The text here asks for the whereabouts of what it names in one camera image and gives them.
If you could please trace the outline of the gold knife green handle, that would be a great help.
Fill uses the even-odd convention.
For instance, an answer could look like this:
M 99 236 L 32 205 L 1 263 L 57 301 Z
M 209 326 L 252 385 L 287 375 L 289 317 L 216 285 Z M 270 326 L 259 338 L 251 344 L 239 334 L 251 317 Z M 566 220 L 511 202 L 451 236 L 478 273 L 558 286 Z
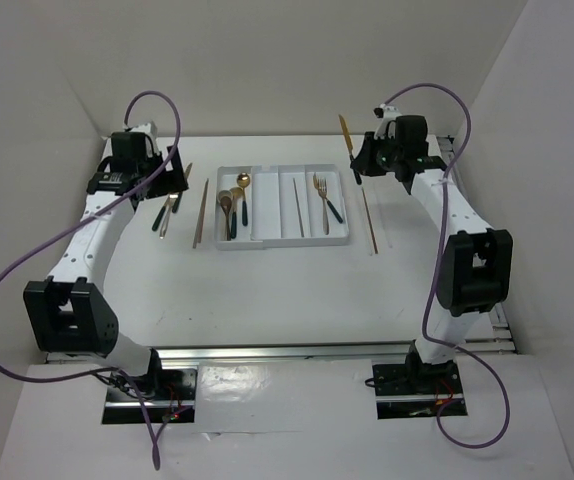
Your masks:
M 180 203 L 181 203 L 181 200 L 182 200 L 182 196 L 183 196 L 184 192 L 189 189 L 189 183 L 188 183 L 188 182 L 189 182 L 189 176 L 190 176 L 190 173 L 191 173 L 191 171 L 192 171 L 192 168 L 193 168 L 193 162 L 189 163 L 189 164 L 187 165 L 185 171 L 184 171 L 184 178 L 185 178 L 186 187 L 185 187 L 185 189 L 184 189 L 183 191 L 181 191 L 180 193 L 178 193 L 178 194 L 177 194 L 177 197 L 175 198 L 175 201 L 174 201 L 174 203 L 173 203 L 173 205 L 172 205 L 172 210 L 171 210 L 171 212 L 172 212 L 173 214 L 176 214 L 176 213 L 178 212 L 179 207 L 180 207 Z
M 346 123 L 346 120 L 344 118 L 344 116 L 342 114 L 338 114 L 338 119 L 339 119 L 339 123 L 340 123 L 340 127 L 341 127 L 341 132 L 343 135 L 343 139 L 346 145 L 346 149 L 347 149 L 347 153 L 348 153 L 348 157 L 349 157 L 349 162 L 350 162 L 350 169 L 354 175 L 354 179 L 356 181 L 356 184 L 358 186 L 362 186 L 362 178 L 360 173 L 354 168 L 354 162 L 355 162 L 355 157 L 354 157 L 354 152 L 353 152 L 353 142 L 351 139 L 351 135 L 349 133 L 348 130 L 348 126 Z

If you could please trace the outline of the gold spoon green handle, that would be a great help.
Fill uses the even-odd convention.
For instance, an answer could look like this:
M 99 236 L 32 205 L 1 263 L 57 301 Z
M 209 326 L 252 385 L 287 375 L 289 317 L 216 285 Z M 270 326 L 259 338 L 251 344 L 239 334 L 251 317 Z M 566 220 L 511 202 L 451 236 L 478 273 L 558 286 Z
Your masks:
M 242 194 L 242 225 L 248 225 L 248 204 L 247 204 L 247 197 L 246 197 L 246 188 L 251 183 L 251 177 L 247 172 L 241 172 L 238 174 L 237 179 L 237 186 L 241 190 Z
M 237 230 L 238 230 L 238 215 L 237 215 L 237 207 L 239 200 L 242 198 L 243 190 L 241 187 L 236 186 L 230 189 L 232 194 L 232 207 L 231 207 L 231 222 L 230 222 L 230 238 L 235 239 L 237 237 Z

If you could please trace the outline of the metal chopstick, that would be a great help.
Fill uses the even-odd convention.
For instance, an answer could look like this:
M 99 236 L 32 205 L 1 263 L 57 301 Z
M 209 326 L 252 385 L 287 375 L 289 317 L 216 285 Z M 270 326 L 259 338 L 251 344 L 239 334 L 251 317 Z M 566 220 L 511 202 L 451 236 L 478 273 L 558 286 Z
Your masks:
M 300 232 L 301 238 L 305 238 L 302 212 L 301 212 L 301 206 L 300 206 L 300 200 L 299 200 L 299 191 L 298 191 L 298 185 L 297 185 L 295 177 L 292 178 L 292 184 L 293 184 L 294 197 L 295 197 L 295 202 L 296 202 L 296 211 L 297 211 L 299 232 Z

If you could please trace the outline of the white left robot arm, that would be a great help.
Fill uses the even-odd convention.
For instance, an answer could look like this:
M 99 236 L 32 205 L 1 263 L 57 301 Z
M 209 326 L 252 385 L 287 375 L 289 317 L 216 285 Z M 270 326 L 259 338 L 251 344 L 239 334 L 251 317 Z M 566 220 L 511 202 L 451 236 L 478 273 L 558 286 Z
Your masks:
M 88 181 L 78 230 L 58 263 L 41 281 L 29 282 L 24 304 L 39 349 L 84 357 L 129 375 L 130 389 L 143 399 L 163 390 L 158 353 L 133 342 L 103 295 L 111 258 L 138 205 L 187 189 L 177 152 L 163 164 L 157 128 L 147 122 L 110 137 L 111 152 Z

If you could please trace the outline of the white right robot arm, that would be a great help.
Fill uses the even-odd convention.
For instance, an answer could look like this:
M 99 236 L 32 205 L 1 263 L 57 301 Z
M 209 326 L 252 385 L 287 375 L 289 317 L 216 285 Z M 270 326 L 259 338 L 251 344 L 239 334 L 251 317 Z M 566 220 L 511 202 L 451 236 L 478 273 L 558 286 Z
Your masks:
M 478 319 L 506 299 L 513 239 L 476 213 L 445 161 L 430 154 L 423 116 L 385 106 L 375 113 L 380 125 L 365 133 L 351 169 L 358 179 L 393 174 L 426 210 L 442 244 L 430 312 L 409 348 L 403 372 L 377 374 L 373 385 L 381 393 L 428 394 L 451 379 L 456 349 Z

